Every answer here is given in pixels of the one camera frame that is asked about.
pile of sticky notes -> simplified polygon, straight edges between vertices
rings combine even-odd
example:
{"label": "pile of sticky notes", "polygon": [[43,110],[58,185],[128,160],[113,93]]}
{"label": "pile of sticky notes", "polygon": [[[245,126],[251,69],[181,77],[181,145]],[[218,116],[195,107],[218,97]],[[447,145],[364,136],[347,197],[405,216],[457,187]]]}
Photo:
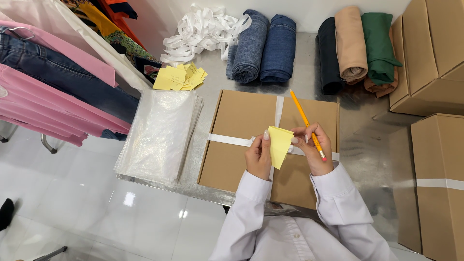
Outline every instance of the pile of sticky notes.
{"label": "pile of sticky notes", "polygon": [[271,137],[271,164],[274,168],[280,169],[287,152],[291,145],[291,139],[295,136],[292,131],[269,126],[269,136]]}
{"label": "pile of sticky notes", "polygon": [[178,65],[177,68],[166,66],[160,68],[153,89],[191,91],[200,87],[207,75],[203,68],[197,69],[194,63]]}

cardboard box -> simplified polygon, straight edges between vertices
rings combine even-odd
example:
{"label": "cardboard box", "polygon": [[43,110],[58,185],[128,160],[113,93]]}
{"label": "cardboard box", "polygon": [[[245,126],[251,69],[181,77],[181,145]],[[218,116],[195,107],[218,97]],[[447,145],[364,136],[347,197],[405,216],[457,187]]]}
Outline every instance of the cardboard box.
{"label": "cardboard box", "polygon": [[[210,133],[250,139],[275,124],[277,96],[222,90]],[[338,103],[299,99],[309,122],[319,122],[338,152]],[[304,126],[292,98],[284,98],[280,128]],[[244,152],[248,147],[208,141],[197,183],[237,191],[246,169]],[[287,154],[280,170],[274,170],[271,201],[316,209],[316,195],[309,178],[305,156]]]}
{"label": "cardboard box", "polygon": [[394,183],[393,198],[398,214],[398,243],[421,254],[419,207],[410,127],[404,127],[390,134],[388,138]]}
{"label": "cardboard box", "polygon": [[398,87],[390,110],[428,116],[464,114],[462,0],[412,0],[393,23]]}
{"label": "cardboard box", "polygon": [[464,261],[463,130],[439,113],[411,125],[423,252],[437,261]]}

yellow pencil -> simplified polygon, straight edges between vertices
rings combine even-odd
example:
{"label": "yellow pencil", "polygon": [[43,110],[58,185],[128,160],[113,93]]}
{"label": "yellow pencil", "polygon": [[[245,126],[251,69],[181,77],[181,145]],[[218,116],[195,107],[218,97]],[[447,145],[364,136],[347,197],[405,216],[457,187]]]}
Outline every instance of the yellow pencil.
{"label": "yellow pencil", "polygon": [[[301,117],[303,118],[304,123],[306,124],[306,127],[309,127],[310,124],[309,124],[308,118],[306,118],[306,115],[304,114],[304,111],[301,108],[301,105],[298,102],[298,99],[296,98],[294,92],[291,89],[290,89],[290,94],[291,94],[291,96],[293,98],[293,101],[296,104],[296,107],[298,108],[298,111],[301,114]],[[314,132],[311,134],[311,137],[313,138],[314,144],[316,145],[316,149],[319,151],[319,154],[321,154],[322,160],[327,161],[327,158],[326,158],[326,156],[324,154],[324,151],[322,150],[321,145],[319,144],[319,141],[317,140],[316,134],[314,134]]]}

clear plastic packaging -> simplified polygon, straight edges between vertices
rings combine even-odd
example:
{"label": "clear plastic packaging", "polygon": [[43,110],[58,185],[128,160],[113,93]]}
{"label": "clear plastic packaging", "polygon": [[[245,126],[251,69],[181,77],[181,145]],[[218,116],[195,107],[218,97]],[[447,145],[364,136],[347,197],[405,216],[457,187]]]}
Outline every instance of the clear plastic packaging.
{"label": "clear plastic packaging", "polygon": [[115,171],[175,187],[203,106],[195,91],[143,91]]}

white tiled floor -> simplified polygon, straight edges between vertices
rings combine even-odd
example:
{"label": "white tiled floor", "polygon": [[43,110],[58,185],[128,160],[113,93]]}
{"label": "white tiled floor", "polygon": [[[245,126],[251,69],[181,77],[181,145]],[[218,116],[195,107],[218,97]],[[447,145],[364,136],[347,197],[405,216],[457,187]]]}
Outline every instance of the white tiled floor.
{"label": "white tiled floor", "polygon": [[89,137],[78,148],[48,140],[57,154],[21,127],[0,144],[0,201],[17,205],[0,232],[0,261],[62,246],[69,248],[52,260],[207,260],[226,217],[221,206],[116,179],[123,142]]}

